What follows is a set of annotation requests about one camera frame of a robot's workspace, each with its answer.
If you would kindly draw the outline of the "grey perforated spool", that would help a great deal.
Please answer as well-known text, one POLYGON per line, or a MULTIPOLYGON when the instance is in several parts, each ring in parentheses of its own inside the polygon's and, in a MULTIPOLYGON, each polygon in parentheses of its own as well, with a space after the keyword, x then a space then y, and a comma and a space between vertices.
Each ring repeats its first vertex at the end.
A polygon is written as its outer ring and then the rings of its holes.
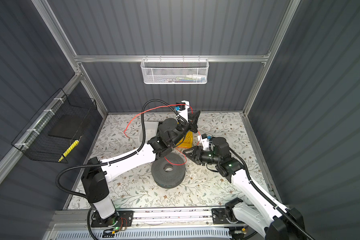
POLYGON ((179 155, 170 153, 152 163, 151 174, 159 187, 173 189, 179 186, 186 176, 185 161, 179 155))

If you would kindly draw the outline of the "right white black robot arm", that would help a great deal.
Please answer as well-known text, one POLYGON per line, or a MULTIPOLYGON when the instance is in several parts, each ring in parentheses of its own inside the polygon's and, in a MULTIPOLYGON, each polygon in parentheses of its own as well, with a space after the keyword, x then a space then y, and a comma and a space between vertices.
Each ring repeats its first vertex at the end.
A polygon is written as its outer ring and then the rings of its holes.
POLYGON ((266 240, 310 240, 304 219, 296 209, 290 209, 267 193, 252 177, 244 159, 222 137, 202 140, 201 146, 183 151, 197 165, 215 165, 216 171, 242 191, 253 208, 235 198, 225 205, 229 222, 243 222, 266 240))

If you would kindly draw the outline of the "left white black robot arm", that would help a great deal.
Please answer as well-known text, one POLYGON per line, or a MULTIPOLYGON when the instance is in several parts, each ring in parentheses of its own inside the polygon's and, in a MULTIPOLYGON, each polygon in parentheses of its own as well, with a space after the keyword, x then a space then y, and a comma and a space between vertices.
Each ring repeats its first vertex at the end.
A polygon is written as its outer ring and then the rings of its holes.
POLYGON ((145 122, 142 122, 142 141, 138 149, 102 162, 98 158, 88 161, 81 182, 87 201, 105 225, 111 226, 119 218, 110 197, 108 184, 133 168, 164 159, 182 142, 188 132, 198 132, 200 114, 201 111, 193 113, 188 113, 186 109, 179 111, 176 119, 164 120, 158 126, 156 135, 148 141, 145 122))

